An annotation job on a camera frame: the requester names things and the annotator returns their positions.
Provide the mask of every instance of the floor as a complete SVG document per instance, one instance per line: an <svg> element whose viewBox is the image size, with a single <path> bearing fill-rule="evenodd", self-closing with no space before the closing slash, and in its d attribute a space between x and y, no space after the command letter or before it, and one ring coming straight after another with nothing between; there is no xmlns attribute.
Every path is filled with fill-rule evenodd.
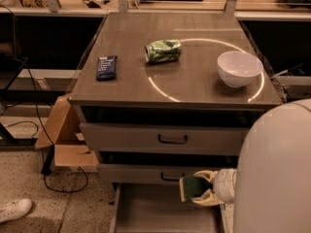
<svg viewBox="0 0 311 233"><path fill-rule="evenodd" d="M44 123L51 107L40 105L38 108ZM9 126L23 120L34 121L40 131L33 105L21 104L7 109L0 116L0 122L15 138L31 138L36 131L33 123ZM109 232L114 201L114 190L109 183L103 183L98 173L86 173L87 186L81 191L55 192L46 187L41 175L42 167L43 157L39 150L32 147L0 147L0 203L25 197L33 201L33 208L27 216L1 223L1 233ZM75 191L86 185L86 176L82 172L54 169L53 166L51 169L46 183L53 189Z"/></svg>

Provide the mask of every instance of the bowl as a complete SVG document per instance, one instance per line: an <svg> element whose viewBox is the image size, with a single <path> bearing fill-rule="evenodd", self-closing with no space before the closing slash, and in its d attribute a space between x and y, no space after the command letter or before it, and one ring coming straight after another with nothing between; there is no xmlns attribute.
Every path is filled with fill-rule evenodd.
<svg viewBox="0 0 311 233"><path fill-rule="evenodd" d="M244 51L227 51L217 60L218 73L230 87L245 86L254 81L263 69L262 62Z"/></svg>

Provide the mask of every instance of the shoe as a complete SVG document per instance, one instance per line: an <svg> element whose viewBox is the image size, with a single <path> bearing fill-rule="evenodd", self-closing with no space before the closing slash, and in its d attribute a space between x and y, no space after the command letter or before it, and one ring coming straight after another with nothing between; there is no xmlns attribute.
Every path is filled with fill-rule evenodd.
<svg viewBox="0 0 311 233"><path fill-rule="evenodd" d="M25 216L32 208L32 201L24 198L0 206L0 223Z"/></svg>

